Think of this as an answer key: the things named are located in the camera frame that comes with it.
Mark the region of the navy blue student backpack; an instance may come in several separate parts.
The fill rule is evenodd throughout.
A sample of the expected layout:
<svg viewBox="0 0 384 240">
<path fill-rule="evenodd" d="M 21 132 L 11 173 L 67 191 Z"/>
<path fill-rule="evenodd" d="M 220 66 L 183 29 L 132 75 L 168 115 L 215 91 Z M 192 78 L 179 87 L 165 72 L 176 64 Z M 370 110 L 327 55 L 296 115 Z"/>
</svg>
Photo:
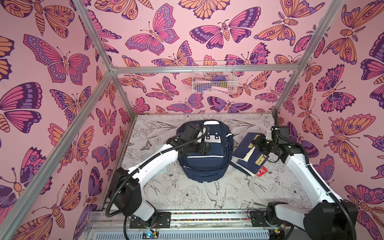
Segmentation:
<svg viewBox="0 0 384 240">
<path fill-rule="evenodd" d="M 234 149 L 233 134 L 230 128 L 216 120 L 191 121 L 177 129 L 177 135 L 187 133 L 189 126 L 207 128 L 201 140 L 205 144 L 203 152 L 185 148 L 179 151 L 178 161 L 187 177 L 199 183 L 214 182 L 222 178 L 232 160 Z"/>
</svg>

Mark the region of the navy notebook with yellow label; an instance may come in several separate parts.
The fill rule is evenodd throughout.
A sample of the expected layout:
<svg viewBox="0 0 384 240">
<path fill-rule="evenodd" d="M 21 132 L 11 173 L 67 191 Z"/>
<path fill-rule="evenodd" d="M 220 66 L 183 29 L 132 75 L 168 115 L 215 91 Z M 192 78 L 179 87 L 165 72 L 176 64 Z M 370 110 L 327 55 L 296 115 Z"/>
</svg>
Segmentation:
<svg viewBox="0 0 384 240">
<path fill-rule="evenodd" d="M 253 148 L 252 141 L 260 135 L 261 133 L 247 133 L 235 148 L 232 156 L 238 159 L 244 159 L 247 153 Z"/>
</svg>

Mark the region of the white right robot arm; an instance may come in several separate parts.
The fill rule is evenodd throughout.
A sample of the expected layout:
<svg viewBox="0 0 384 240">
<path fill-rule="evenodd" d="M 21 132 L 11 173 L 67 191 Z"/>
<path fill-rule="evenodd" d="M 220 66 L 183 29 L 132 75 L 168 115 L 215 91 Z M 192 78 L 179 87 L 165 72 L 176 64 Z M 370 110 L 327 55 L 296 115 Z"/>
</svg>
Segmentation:
<svg viewBox="0 0 384 240">
<path fill-rule="evenodd" d="M 312 209 L 296 209 L 283 202 L 270 202 L 266 222 L 277 227 L 286 222 L 307 233 L 312 240 L 355 240 L 358 209 L 332 190 L 310 163 L 307 150 L 272 127 L 269 135 L 252 141 L 263 154 L 275 154 L 296 176 L 307 193 Z"/>
</svg>

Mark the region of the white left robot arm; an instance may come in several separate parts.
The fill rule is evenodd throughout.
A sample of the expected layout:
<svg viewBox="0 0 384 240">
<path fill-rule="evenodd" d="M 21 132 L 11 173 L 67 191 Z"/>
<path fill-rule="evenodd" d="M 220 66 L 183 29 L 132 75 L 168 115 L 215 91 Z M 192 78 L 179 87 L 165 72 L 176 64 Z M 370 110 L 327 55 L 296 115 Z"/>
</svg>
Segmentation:
<svg viewBox="0 0 384 240">
<path fill-rule="evenodd" d="M 204 138 L 208 133 L 209 127 L 203 124 L 187 124 L 182 133 L 169 138 L 157 152 L 143 162 L 129 169 L 116 170 L 108 191 L 110 201 L 105 216 L 134 216 L 150 226 L 153 225 L 158 213 L 155 207 L 143 200 L 144 186 L 179 156 L 207 153 L 209 145 L 205 143 Z"/>
</svg>

